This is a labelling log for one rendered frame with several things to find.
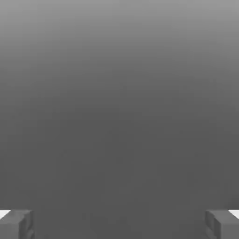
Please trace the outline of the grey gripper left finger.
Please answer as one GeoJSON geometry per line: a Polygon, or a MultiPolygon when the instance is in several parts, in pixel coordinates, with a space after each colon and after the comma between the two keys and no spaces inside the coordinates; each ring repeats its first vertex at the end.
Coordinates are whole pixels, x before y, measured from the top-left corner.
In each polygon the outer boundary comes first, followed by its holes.
{"type": "Polygon", "coordinates": [[[35,239],[33,210],[0,210],[0,239],[35,239]]]}

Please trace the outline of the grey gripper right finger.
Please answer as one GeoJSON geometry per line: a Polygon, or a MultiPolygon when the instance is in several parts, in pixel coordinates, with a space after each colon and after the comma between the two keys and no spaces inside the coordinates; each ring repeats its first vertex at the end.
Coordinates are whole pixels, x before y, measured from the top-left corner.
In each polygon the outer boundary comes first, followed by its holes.
{"type": "Polygon", "coordinates": [[[206,239],[239,239],[239,210],[206,210],[206,239]]]}

